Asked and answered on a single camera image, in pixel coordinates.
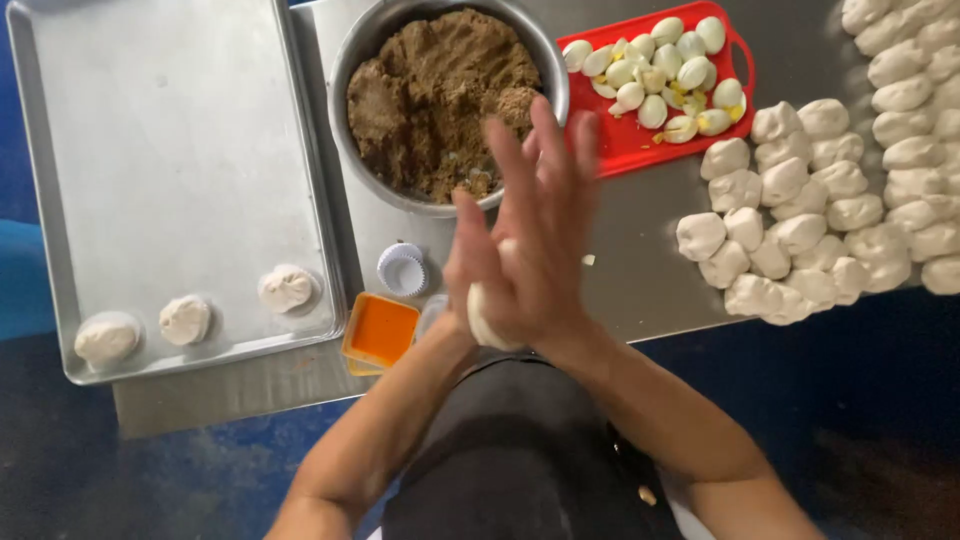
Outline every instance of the baking tray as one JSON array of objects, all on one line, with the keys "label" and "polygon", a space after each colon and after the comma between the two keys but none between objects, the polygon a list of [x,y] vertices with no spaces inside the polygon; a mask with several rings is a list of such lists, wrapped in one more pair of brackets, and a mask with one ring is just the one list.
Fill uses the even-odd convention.
[{"label": "baking tray", "polygon": [[[622,174],[634,169],[646,167],[664,161],[675,160],[683,156],[690,156],[704,152],[711,144],[718,140],[734,137],[745,137],[754,123],[754,88],[756,70],[754,55],[747,46],[747,42],[740,37],[730,22],[727,12],[717,4],[708,1],[693,2],[662,12],[650,13],[641,17],[625,20],[601,28],[587,30],[573,36],[562,37],[557,40],[560,48],[566,47],[570,41],[585,39],[598,49],[604,45],[616,43],[621,37],[633,39],[640,34],[649,34],[654,25],[666,17],[679,17],[684,22],[684,32],[696,28],[697,23],[706,17],[715,16],[723,22],[727,29],[727,41],[723,49],[708,58],[717,66],[717,82],[730,77],[736,77],[733,68],[733,46],[743,51],[747,63],[747,81],[743,83],[743,93],[747,97],[747,108],[740,120],[724,133],[716,136],[697,135],[693,140],[684,144],[663,142],[657,144],[653,135],[660,130],[648,130],[640,127],[636,122],[636,113],[628,112],[622,118],[613,118],[607,109],[615,100],[606,99],[597,94],[590,85],[590,79],[581,73],[570,74],[570,114],[577,110],[592,110],[600,117],[600,166],[598,175],[606,178]],[[712,99],[713,92],[707,92]],[[669,109],[669,118],[683,114],[679,110]]]},{"label": "baking tray", "polygon": [[[199,368],[340,336],[343,280],[283,0],[15,0],[7,7],[53,288],[76,384]],[[301,316],[259,304],[280,263],[324,286]],[[157,318],[206,297],[201,344]],[[91,371],[82,321],[120,310],[133,354]]]}]

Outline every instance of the stainless steel table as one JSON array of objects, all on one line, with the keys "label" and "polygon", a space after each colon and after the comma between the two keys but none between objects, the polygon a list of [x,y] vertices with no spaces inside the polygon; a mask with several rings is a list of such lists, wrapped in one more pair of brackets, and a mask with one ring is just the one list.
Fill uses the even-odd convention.
[{"label": "stainless steel table", "polygon": [[[375,199],[348,170],[341,171],[326,124],[324,68],[336,56],[353,21],[377,0],[319,0],[296,6],[300,62],[309,90],[325,177],[330,179],[348,296],[381,292],[376,257],[397,240],[419,244],[440,282],[452,221],[404,214]],[[524,0],[555,37],[683,4],[682,0]],[[767,2],[727,0],[723,7],[754,53],[759,108],[786,100],[795,105],[836,97],[851,109],[854,128],[868,141],[864,170],[872,191],[884,176],[880,149],[871,144],[872,89],[866,59],[839,29],[838,0]],[[594,224],[584,298],[590,313],[617,338],[636,342],[740,320],[723,309],[695,264],[676,253],[677,221],[709,210],[699,158],[677,160],[609,183]],[[373,378],[347,373],[339,342],[171,376],[114,384],[124,436],[136,437],[222,423],[256,414],[343,399],[364,393]]]}]

